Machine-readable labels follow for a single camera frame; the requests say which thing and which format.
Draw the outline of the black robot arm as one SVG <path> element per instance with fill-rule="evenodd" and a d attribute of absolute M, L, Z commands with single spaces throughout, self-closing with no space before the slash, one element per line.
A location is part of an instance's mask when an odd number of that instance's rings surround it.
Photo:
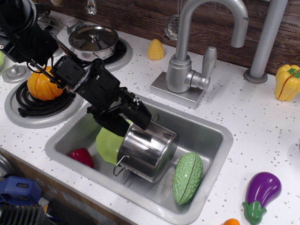
<path fill-rule="evenodd" d="M 88 113 L 107 130 L 125 136 L 130 122 L 147 129 L 151 113 L 105 68 L 101 59 L 84 64 L 53 34 L 38 25 L 30 0 L 0 3 L 0 49 L 12 61 L 26 62 L 59 88 L 68 87 L 90 103 Z"/>

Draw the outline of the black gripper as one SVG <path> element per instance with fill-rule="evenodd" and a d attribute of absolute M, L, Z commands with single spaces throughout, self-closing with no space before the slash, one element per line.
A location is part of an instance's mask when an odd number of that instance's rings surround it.
<path fill-rule="evenodd" d="M 88 67 L 76 93 L 90 103 L 87 113 L 93 114 L 99 125 L 118 136 L 124 137 L 129 129 L 129 123 L 120 115 L 121 112 L 143 130 L 150 124 L 152 115 L 141 99 L 128 92 L 126 87 L 120 87 L 120 81 L 103 63 L 92 63 Z M 120 98 L 121 106 L 111 107 Z"/>

